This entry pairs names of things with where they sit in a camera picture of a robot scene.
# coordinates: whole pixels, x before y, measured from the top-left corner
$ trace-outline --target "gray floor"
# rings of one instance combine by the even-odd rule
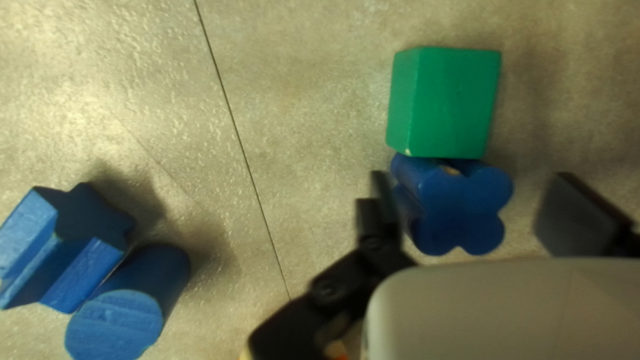
[[[508,0],[0,2],[0,218],[33,185],[91,181],[197,272],[142,359],[234,359],[353,246],[384,144],[392,58],[503,53],[490,163],[504,244],[427,265],[545,256],[531,220],[569,170],[640,217],[640,3]],[[1,359],[68,359],[67,316],[0,313]]]

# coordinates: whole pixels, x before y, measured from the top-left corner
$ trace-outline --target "green wooden block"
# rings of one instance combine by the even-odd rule
[[[408,156],[481,158],[499,74],[497,51],[416,47],[397,53],[387,145]]]

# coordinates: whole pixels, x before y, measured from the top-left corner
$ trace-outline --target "blue block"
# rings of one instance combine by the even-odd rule
[[[502,242],[498,211],[511,198],[513,184],[501,169],[477,160],[396,154],[391,173],[405,228],[423,253],[443,255],[460,246],[482,255]]]
[[[65,346],[75,360],[133,360],[153,345],[189,281],[187,254],[147,245],[128,257],[76,312]]]
[[[33,188],[0,227],[0,308],[74,312],[123,258],[133,226],[89,184]]]

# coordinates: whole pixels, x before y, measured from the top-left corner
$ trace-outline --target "wooden block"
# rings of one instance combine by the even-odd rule
[[[513,193],[511,178],[477,160],[436,160],[396,154],[391,173],[402,221],[415,246],[443,255],[460,246],[471,255],[495,249],[504,237],[498,211]]]
[[[387,145],[407,156],[481,158],[499,73],[497,51],[416,47],[397,53]]]
[[[0,308],[74,312],[121,261],[133,225],[89,184],[33,188],[0,227]]]
[[[177,247],[137,250],[73,315],[67,351],[75,360],[137,359],[160,336],[190,272]]]

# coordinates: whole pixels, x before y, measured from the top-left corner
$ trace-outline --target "blue star-shaped block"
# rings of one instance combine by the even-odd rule
[[[460,246],[471,255],[504,237],[498,211],[513,194],[511,178],[477,160],[410,158],[396,154],[391,173],[399,212],[415,246],[443,255]]]
[[[122,260],[134,224],[87,183],[34,187],[0,227],[0,308],[74,312]]]

